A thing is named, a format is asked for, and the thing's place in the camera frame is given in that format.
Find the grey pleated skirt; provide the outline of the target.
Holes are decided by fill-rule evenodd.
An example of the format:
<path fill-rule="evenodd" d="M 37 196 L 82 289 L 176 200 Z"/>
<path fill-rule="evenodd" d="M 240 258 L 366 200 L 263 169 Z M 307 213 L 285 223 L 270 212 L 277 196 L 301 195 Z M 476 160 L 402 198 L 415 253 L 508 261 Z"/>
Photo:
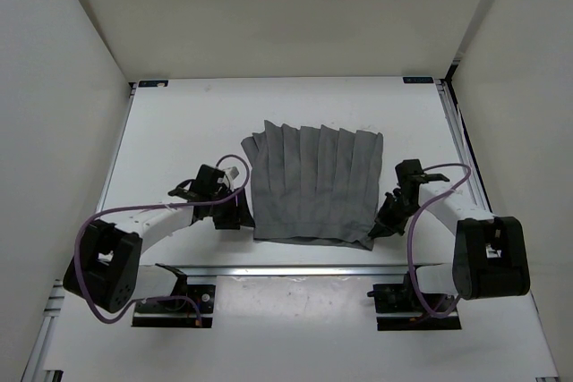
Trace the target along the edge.
<path fill-rule="evenodd" d="M 252 167 L 255 241 L 373 249 L 382 134 L 267 121 L 241 145 Z"/>

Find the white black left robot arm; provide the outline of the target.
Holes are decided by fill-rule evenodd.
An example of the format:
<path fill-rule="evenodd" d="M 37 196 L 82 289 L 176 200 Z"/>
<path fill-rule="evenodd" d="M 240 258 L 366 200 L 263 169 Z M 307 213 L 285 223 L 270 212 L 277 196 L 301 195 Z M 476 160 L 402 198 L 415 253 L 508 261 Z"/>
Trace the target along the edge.
<path fill-rule="evenodd" d="M 109 320 L 132 304 L 159 302 L 167 310 L 195 306 L 183 272 L 165 263 L 143 265 L 153 245 L 209 218 L 217 230 L 252 228 L 239 171 L 221 165 L 200 167 L 197 175 L 176 185 L 168 201 L 124 209 L 126 218 L 110 222 L 110 211 L 87 221 L 75 240 L 63 287 L 81 297 L 100 319 Z"/>

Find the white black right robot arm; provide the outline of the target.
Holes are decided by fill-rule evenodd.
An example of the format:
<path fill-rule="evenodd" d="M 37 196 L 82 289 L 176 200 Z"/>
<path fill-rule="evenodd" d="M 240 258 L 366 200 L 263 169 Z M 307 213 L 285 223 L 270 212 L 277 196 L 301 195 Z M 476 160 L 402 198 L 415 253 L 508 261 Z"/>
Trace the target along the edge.
<path fill-rule="evenodd" d="M 406 284 L 402 299 L 412 310 L 424 309 L 444 318 L 455 309 L 440 310 L 430 303 L 435 294 L 455 301 L 524 296 L 530 274 L 521 223 L 513 216 L 497 216 L 459 192 L 439 166 L 423 167 L 417 159 L 396 165 L 397 188 L 387 193 L 375 218 L 372 238 L 406 237 Z M 424 213 L 433 215 L 454 236 L 450 263 L 417 266 L 413 244 L 415 227 Z"/>

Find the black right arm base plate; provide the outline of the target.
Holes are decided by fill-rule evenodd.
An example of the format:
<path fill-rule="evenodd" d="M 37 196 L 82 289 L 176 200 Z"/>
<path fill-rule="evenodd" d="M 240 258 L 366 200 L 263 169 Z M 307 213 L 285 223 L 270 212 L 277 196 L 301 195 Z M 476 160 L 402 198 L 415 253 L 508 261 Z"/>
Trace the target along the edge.
<path fill-rule="evenodd" d="M 374 284 L 366 294 L 373 299 L 379 332 L 456 331 L 462 328 L 457 312 L 435 318 L 407 284 Z"/>

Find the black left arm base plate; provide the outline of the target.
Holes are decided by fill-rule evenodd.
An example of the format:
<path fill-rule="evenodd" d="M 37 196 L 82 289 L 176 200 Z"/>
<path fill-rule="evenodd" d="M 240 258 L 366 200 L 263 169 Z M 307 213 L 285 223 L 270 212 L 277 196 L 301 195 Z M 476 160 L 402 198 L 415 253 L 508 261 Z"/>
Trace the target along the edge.
<path fill-rule="evenodd" d="M 141 266 L 132 326 L 208 329 L 213 324 L 216 285 L 164 264 Z"/>

